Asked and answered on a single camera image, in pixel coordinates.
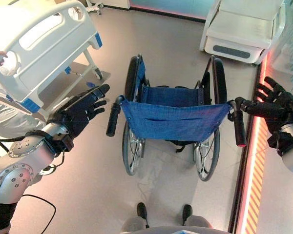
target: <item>bed frame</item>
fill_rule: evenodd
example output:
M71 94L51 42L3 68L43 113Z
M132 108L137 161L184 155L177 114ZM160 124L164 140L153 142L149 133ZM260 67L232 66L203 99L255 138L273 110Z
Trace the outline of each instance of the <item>bed frame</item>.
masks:
M78 9L82 14L81 19L73 19L69 15L69 8ZM20 41L31 33L33 28L51 17L61 17L58 25L49 29L38 37L27 48L22 47ZM58 104L73 87L90 71L102 78L101 72L94 64L87 48L92 46L99 49L102 42L94 27L85 7L76 0L66 1L34 17L24 26L23 30L14 37L4 51L15 53L17 66L12 75L3 75L0 72L0 84L15 102L26 108L31 113L39 112L45 119L49 112ZM86 70L68 88L53 101L47 109L42 109L43 101L38 94L44 90L61 72L84 53L89 62Z

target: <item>white bed footboard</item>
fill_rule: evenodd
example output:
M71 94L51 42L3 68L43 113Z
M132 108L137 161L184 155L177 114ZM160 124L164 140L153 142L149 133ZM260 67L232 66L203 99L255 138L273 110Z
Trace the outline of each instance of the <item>white bed footboard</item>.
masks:
M73 7L81 12L80 19L70 16ZM14 100L35 113L43 106L39 92L90 45L99 49L102 42L85 7L75 0L54 5L34 17L2 49L16 55L17 65L12 75L0 72L0 84Z

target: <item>wheelchair wheel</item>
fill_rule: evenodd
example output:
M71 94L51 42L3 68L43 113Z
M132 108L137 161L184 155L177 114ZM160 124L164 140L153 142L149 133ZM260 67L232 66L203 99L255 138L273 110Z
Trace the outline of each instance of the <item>wheelchair wheel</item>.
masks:
M216 168L220 149L219 129L201 143L193 144L193 161L202 181L208 181Z
M128 175L133 176L145 150L145 140L138 139L126 122L123 133L123 162Z

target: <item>bed leg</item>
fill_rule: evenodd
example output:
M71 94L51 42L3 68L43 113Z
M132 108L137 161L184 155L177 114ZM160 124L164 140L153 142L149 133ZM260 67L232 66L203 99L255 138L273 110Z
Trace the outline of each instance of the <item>bed leg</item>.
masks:
M86 49L84 51L84 55L89 62L89 65L92 67L93 74L98 77L98 79L103 79L100 69L94 64L92 57L89 54L89 51Z

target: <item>black robotic glove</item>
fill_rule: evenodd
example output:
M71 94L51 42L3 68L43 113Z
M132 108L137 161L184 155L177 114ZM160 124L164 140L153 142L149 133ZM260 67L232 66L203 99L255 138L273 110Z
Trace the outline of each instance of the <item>black robotic glove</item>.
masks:
M293 123L293 95L286 92L281 85L270 77L265 77L265 82L273 90L263 84L258 84L257 88L259 91L256 91L255 95L261 98L264 103L274 103L284 108L283 114L280 117L273 115L265 117L268 130L273 134L274 132L278 132L282 126Z
M77 137L97 114L104 112L106 101L98 101L105 97L109 90L108 84L94 87L71 97L52 111L47 123L59 123L64 125L71 138Z

